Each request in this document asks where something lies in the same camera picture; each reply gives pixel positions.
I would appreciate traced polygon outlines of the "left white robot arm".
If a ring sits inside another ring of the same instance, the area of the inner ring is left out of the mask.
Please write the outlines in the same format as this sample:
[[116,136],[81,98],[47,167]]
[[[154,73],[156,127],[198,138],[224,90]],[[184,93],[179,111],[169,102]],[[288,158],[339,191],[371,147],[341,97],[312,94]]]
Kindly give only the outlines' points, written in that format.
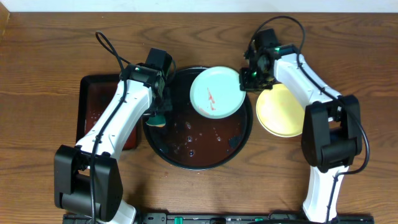
[[168,65],[129,64],[96,124],[75,146],[54,157],[55,206],[88,223],[134,223],[137,210],[123,200],[118,160],[141,116],[156,113],[166,96]]

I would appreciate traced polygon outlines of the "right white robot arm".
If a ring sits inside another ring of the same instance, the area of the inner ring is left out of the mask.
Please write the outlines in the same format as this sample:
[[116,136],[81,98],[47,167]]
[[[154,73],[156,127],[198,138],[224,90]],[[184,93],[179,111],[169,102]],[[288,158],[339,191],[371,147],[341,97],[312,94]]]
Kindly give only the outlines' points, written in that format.
[[312,223],[335,221],[341,181],[354,174],[349,170],[354,158],[369,151],[358,99],[330,88],[294,45],[274,40],[251,45],[244,58],[249,66],[240,71],[241,89],[274,90],[279,82],[304,110],[301,148],[310,165],[310,180],[302,209]]

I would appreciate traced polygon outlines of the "green scrubbing sponge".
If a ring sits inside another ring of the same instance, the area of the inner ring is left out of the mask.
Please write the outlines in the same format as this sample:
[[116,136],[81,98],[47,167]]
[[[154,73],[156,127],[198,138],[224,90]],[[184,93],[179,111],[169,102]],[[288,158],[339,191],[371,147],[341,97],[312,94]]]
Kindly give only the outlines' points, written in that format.
[[165,119],[165,116],[162,114],[158,114],[153,117],[150,117],[146,121],[146,125],[152,126],[152,127],[158,127],[158,128],[164,127],[165,124],[166,124],[166,119]]

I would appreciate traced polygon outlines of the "pale green plate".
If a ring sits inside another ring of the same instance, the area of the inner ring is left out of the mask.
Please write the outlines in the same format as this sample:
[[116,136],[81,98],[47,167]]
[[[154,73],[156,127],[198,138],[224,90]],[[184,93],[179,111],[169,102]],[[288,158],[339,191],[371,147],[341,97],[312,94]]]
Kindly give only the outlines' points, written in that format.
[[240,89],[239,73],[229,67],[211,67],[202,71],[190,87],[194,110],[210,119],[226,118],[243,104],[246,92]]

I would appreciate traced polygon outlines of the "yellow plate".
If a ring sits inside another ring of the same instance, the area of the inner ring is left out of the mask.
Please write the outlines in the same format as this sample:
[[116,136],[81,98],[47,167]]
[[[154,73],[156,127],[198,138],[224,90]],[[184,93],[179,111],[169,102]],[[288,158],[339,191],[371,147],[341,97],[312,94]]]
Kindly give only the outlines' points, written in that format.
[[291,138],[302,134],[305,111],[294,95],[283,84],[264,90],[256,102],[256,115],[268,132],[278,137]]

